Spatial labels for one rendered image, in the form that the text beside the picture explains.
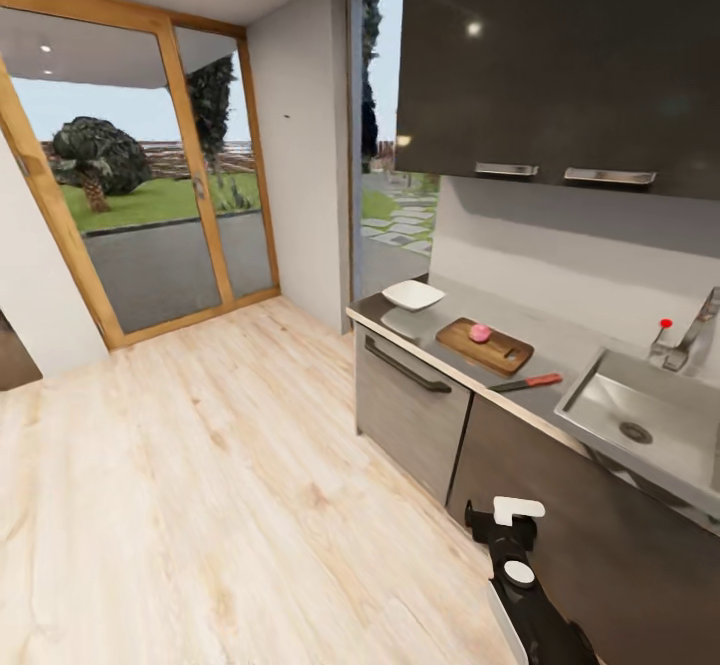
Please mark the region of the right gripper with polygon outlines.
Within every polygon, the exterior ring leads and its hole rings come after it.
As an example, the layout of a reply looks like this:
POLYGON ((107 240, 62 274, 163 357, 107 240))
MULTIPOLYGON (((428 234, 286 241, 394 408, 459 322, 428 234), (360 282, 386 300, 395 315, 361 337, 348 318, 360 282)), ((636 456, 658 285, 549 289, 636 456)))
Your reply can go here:
POLYGON ((512 526, 497 524, 493 514, 473 511, 472 502, 469 500, 464 515, 465 526, 472 529, 473 542, 488 544, 489 552, 492 553, 494 545, 498 541, 514 541, 526 551, 533 551, 533 538, 535 536, 535 525, 528 517, 512 517, 512 526))

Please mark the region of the vidalia onion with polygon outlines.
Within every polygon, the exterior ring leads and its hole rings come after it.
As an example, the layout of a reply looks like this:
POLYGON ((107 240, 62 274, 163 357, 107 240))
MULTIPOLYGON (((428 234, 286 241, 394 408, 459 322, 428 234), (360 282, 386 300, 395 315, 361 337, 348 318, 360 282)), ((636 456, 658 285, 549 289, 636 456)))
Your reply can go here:
POLYGON ((474 327, 470 329, 470 339, 472 339, 474 343, 484 343, 488 337, 490 337, 490 331, 484 327, 484 324, 474 325, 474 327))

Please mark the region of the parer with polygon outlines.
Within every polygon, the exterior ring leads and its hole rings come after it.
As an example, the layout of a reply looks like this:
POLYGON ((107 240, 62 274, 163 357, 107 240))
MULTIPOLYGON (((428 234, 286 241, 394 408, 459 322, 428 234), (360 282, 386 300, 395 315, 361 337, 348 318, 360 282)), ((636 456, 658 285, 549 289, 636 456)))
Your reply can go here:
POLYGON ((550 384, 555 380, 561 380, 560 374, 547 374, 546 376, 535 376, 528 380, 519 380, 518 382, 509 382, 509 384, 499 384, 499 386, 489 386, 489 390, 511 390, 511 388, 524 388, 525 386, 536 386, 537 384, 550 384))

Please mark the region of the cutting board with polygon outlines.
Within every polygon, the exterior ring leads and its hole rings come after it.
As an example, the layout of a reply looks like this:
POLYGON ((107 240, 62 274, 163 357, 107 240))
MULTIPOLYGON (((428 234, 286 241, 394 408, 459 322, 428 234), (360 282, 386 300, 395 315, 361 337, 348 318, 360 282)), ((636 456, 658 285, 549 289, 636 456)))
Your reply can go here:
POLYGON ((484 343, 474 343, 470 339, 470 329, 474 325, 482 324, 470 321, 466 317, 460 317, 456 321, 452 321, 448 327, 440 329, 436 333, 436 339, 456 351, 466 353, 468 357, 485 363, 488 367, 494 367, 500 373, 505 373, 504 375, 513 375, 512 373, 519 371, 526 359, 534 353, 534 348, 530 343, 524 343, 524 341, 498 333, 486 324, 484 327, 490 331, 490 337, 484 343), (508 359, 510 353, 518 353, 518 357, 508 359))

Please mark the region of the bowl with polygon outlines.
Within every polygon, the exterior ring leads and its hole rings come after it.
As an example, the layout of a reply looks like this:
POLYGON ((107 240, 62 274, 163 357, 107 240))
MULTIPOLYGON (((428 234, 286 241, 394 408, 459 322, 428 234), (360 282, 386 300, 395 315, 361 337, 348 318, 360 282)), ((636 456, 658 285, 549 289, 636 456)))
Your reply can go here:
POLYGON ((414 313, 424 313, 438 299, 446 297, 442 291, 430 287, 430 285, 418 283, 414 279, 396 284, 379 293, 382 293, 388 301, 400 309, 414 313))

